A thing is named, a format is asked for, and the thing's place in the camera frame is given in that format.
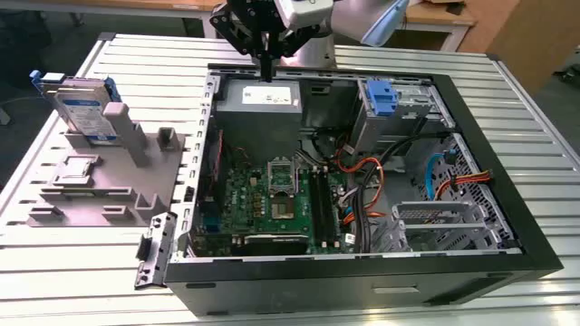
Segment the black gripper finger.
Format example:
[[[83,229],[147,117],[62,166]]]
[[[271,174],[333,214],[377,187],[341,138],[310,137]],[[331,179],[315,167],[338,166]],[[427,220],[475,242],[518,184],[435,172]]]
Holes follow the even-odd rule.
[[[242,55],[250,55],[259,66],[262,81],[270,82],[270,57],[265,54],[262,33],[254,32],[239,20],[229,4],[214,7],[210,23],[219,35]]]
[[[290,58],[318,32],[319,26],[307,26],[297,31],[278,26],[269,32],[267,82],[273,82],[275,76],[274,61],[282,57]]]

